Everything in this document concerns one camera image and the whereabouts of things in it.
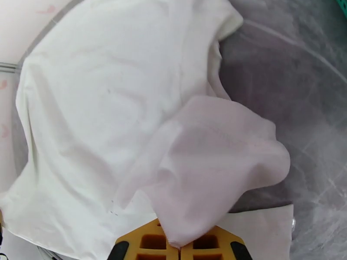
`gray surface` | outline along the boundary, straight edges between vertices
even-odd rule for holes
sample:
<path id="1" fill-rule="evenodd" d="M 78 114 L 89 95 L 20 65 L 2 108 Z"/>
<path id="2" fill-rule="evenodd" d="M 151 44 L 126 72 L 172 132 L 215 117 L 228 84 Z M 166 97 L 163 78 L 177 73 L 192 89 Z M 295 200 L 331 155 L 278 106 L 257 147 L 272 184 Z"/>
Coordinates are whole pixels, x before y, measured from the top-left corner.
<path id="1" fill-rule="evenodd" d="M 334 0 L 230 1 L 246 21 L 222 44 L 222 83 L 275 122 L 292 161 L 284 182 L 246 193 L 233 211 L 293 202 L 291 259 L 347 259 L 347 20 Z M 26 149 L 15 116 L 13 133 L 20 171 Z"/>

